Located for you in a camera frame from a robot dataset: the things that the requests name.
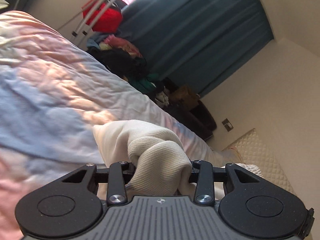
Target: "gray ribbed plate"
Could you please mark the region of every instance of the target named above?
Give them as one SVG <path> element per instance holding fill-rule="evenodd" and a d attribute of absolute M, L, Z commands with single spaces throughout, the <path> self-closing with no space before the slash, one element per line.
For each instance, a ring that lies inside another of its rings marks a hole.
<path fill-rule="evenodd" d="M 125 206 L 109 208 L 102 221 L 74 240 L 245 240 L 228 228 L 212 207 L 187 196 L 135 196 Z"/>

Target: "black circular pad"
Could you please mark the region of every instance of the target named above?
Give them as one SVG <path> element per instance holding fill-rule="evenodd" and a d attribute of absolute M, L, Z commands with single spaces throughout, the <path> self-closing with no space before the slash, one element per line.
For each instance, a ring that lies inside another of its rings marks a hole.
<path fill-rule="evenodd" d="M 230 193 L 221 200 L 220 217 L 252 238 L 284 239 L 297 235 L 307 210 L 295 195 L 236 165 L 226 165 Z"/>
<path fill-rule="evenodd" d="M 268 196 L 253 197 L 247 201 L 246 206 L 252 214 L 258 217 L 274 217 L 283 210 L 281 201 Z"/>
<path fill-rule="evenodd" d="M 101 201 L 80 184 L 48 184 L 23 197 L 15 210 L 22 232 L 61 239 L 93 226 L 102 214 Z"/>
<path fill-rule="evenodd" d="M 51 196 L 40 201 L 38 210 L 49 217 L 60 217 L 70 213 L 76 206 L 74 200 L 66 196 Z"/>

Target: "white wall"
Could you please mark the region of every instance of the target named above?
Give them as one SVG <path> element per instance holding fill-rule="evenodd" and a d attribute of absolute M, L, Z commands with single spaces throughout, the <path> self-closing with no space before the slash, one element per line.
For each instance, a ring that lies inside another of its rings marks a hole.
<path fill-rule="evenodd" d="M 261 0 L 276 40 L 287 38 L 320 56 L 320 0 Z"/>
<path fill-rule="evenodd" d="M 56 29 L 80 12 L 81 7 L 88 1 L 89 0 L 34 0 L 28 13 Z M 75 30 L 81 20 L 82 14 L 67 26 L 63 27 L 59 33 L 69 40 L 72 31 Z M 82 43 L 80 48 L 84 49 L 85 43 Z"/>
<path fill-rule="evenodd" d="M 270 147 L 297 195 L 320 217 L 320 58 L 297 44 L 271 41 L 202 101 L 224 149 L 252 128 Z M 234 126 L 227 132 L 222 121 Z M 319 221 L 313 228 L 320 239 Z"/>

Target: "cardboard box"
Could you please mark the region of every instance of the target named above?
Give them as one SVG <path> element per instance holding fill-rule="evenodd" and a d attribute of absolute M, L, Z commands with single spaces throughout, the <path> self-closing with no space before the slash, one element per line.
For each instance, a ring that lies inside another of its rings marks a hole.
<path fill-rule="evenodd" d="M 181 103 L 187 111 L 190 111 L 199 104 L 199 96 L 188 85 L 178 88 L 170 95 L 169 99 L 174 103 Z"/>

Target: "teal curtain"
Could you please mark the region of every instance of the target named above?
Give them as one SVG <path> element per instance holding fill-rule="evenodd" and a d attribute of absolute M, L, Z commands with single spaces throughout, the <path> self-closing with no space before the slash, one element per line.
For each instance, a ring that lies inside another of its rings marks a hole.
<path fill-rule="evenodd" d="M 123 15 L 150 70 L 201 95 L 273 39 L 260 0 L 135 0 Z"/>

